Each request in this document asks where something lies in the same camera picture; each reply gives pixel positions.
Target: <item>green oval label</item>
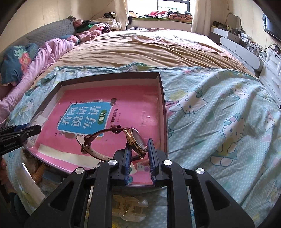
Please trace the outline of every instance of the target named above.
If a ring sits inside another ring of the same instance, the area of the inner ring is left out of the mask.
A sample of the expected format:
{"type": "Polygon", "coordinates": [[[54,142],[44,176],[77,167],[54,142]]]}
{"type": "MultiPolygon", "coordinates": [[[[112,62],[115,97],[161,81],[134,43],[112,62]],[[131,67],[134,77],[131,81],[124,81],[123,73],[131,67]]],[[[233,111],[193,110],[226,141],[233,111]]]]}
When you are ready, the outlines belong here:
{"type": "Polygon", "coordinates": [[[105,117],[106,117],[107,110],[102,110],[101,114],[99,115],[98,124],[103,124],[105,117]]]}

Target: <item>bed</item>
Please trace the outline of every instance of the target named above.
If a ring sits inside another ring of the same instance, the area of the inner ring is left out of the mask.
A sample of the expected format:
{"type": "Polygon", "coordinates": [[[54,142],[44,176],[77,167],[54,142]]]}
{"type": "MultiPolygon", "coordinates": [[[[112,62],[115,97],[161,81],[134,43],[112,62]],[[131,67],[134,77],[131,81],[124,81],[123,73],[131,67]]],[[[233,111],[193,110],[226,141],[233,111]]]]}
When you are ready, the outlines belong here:
{"type": "MultiPolygon", "coordinates": [[[[175,30],[134,30],[106,33],[79,44],[34,81],[6,123],[30,121],[60,81],[131,71],[160,72],[162,76],[169,158],[184,168],[206,169],[258,227],[281,192],[281,112],[259,80],[207,37],[175,30]],[[171,41],[167,32],[176,39],[171,41]],[[187,40],[183,36],[199,39],[202,49],[179,42],[187,40]],[[197,98],[194,107],[183,109],[189,104],[187,97],[193,100],[194,95],[197,98]]],[[[27,203],[13,174],[22,161],[20,150],[7,154],[5,159],[9,179],[27,211],[32,213],[34,208],[27,203]]],[[[159,227],[165,227],[165,190],[148,191],[139,192],[151,207],[147,218],[138,226],[152,227],[156,219],[159,227]]],[[[121,219],[118,224],[132,227],[132,223],[121,219]]]]}

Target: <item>open box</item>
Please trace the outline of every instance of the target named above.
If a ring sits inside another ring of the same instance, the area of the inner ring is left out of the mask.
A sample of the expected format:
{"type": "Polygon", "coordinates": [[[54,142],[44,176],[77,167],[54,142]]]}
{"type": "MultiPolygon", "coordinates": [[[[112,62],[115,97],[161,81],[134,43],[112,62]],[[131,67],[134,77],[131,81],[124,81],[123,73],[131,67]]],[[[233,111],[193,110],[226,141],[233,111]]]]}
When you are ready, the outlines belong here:
{"type": "MultiPolygon", "coordinates": [[[[152,138],[155,148],[168,154],[165,97],[160,74],[155,72],[103,74],[62,81],[40,105],[31,124],[41,125],[42,131],[30,138],[25,148],[42,162],[67,173],[78,167],[91,169],[101,164],[100,160],[81,153],[76,136],[116,124],[137,129],[145,141],[152,138]]],[[[100,135],[91,145],[109,157],[125,146],[125,134],[112,132],[100,135]]],[[[153,185],[148,155],[131,162],[129,183],[153,185]]]]}

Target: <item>window frame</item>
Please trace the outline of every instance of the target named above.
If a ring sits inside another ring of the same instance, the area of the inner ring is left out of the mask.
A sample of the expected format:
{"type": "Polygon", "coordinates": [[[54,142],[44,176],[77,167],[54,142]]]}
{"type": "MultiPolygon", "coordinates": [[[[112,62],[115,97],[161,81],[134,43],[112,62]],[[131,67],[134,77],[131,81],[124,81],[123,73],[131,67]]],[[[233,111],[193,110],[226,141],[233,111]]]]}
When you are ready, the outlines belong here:
{"type": "MultiPolygon", "coordinates": [[[[159,0],[157,0],[157,10],[159,10],[159,0]]],[[[179,2],[179,3],[184,3],[187,5],[187,11],[190,12],[190,2],[189,0],[183,1],[183,0],[161,0],[161,1],[170,1],[170,2],[179,2]]]]}

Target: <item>window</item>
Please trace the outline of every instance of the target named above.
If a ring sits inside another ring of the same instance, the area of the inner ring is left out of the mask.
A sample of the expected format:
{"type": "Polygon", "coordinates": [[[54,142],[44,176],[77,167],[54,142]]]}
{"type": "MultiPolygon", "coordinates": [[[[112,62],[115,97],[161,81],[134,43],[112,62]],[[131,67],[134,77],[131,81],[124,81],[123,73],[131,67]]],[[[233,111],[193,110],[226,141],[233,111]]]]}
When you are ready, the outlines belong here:
{"type": "Polygon", "coordinates": [[[156,10],[190,11],[190,4],[189,0],[129,0],[128,8],[144,15],[156,10]]]}

